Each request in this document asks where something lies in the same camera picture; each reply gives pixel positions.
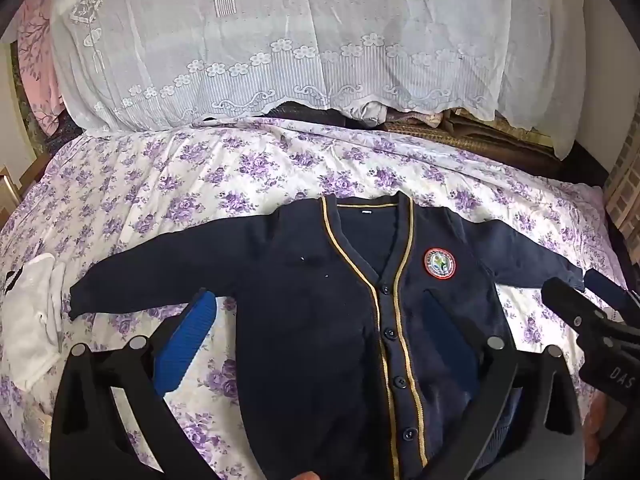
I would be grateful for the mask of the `person's right hand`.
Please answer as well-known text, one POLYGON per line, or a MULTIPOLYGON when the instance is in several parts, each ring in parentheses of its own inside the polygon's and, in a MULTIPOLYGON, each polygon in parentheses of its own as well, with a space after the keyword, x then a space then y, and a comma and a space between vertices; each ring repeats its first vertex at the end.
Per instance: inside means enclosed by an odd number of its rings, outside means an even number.
POLYGON ((585 461, 589 466, 596 462, 600 452, 599 432, 605 421, 607 408, 608 399, 605 396, 597 396, 593 400, 582 425, 585 441, 585 461))

